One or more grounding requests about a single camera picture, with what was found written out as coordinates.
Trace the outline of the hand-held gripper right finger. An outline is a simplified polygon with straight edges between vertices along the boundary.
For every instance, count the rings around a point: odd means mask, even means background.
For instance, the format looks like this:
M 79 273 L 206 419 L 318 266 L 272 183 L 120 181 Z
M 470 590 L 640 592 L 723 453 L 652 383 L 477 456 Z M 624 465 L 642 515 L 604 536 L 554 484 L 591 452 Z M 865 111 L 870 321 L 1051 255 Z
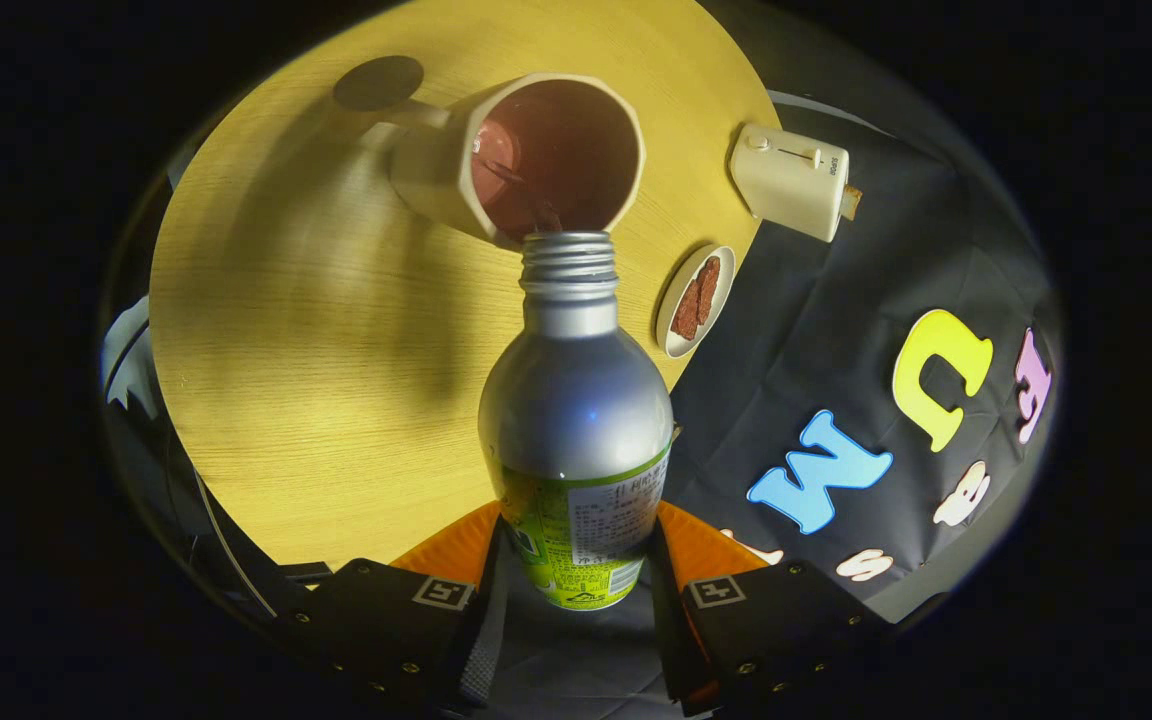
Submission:
M 767 564 L 672 503 L 658 507 L 647 562 L 666 689 L 687 717 L 768 708 L 890 637 L 813 564 Z

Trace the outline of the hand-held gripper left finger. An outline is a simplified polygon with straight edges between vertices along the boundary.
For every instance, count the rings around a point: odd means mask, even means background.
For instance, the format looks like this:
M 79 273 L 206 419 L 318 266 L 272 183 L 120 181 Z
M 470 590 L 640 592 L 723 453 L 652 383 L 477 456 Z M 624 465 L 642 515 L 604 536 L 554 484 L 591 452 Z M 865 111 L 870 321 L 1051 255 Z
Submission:
M 492 501 L 389 564 L 347 562 L 279 615 L 276 634 L 385 711 L 472 714 L 503 646 L 509 560 Z

